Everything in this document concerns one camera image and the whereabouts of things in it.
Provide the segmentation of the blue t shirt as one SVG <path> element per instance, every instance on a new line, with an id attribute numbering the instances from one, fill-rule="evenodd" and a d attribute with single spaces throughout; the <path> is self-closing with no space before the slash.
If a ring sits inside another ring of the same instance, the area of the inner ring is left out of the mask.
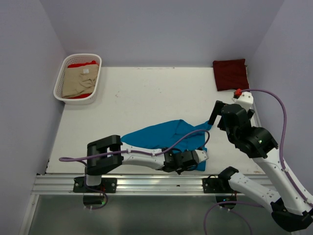
<path id="1" fill-rule="evenodd" d="M 176 148 L 179 151 L 196 150 L 202 148 L 208 139 L 205 133 L 211 129 L 207 122 L 198 126 L 192 126 L 184 120 L 173 120 L 165 123 L 146 127 L 136 132 L 129 133 L 121 138 L 121 141 L 134 147 L 146 149 Z M 193 170 L 205 170 L 205 162 Z"/>

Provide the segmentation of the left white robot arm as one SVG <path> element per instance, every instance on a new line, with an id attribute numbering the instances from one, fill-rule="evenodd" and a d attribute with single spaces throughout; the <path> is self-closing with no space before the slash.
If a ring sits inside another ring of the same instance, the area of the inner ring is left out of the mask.
<path id="1" fill-rule="evenodd" d="M 96 158 L 87 160 L 85 176 L 74 178 L 75 193 L 115 193 L 117 179 L 102 176 L 122 165 L 136 165 L 160 170 L 167 173 L 191 171 L 208 160 L 207 152 L 196 150 L 179 151 L 176 148 L 167 150 L 134 147 L 121 141 L 119 135 L 112 135 L 88 143 L 87 156 Z"/>

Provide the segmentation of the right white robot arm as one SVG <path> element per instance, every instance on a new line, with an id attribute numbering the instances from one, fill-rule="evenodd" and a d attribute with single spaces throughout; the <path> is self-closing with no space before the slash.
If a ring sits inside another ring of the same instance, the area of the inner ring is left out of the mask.
<path id="1" fill-rule="evenodd" d="M 221 116 L 218 128 L 237 149 L 252 159 L 274 186 L 271 190 L 227 167 L 218 174 L 218 187 L 223 192 L 241 192 L 263 206 L 282 229 L 295 232 L 308 228 L 313 222 L 313 197 L 297 179 L 290 182 L 293 172 L 279 157 L 277 141 L 263 127 L 251 125 L 254 110 L 239 104 L 216 101 L 209 124 Z"/>

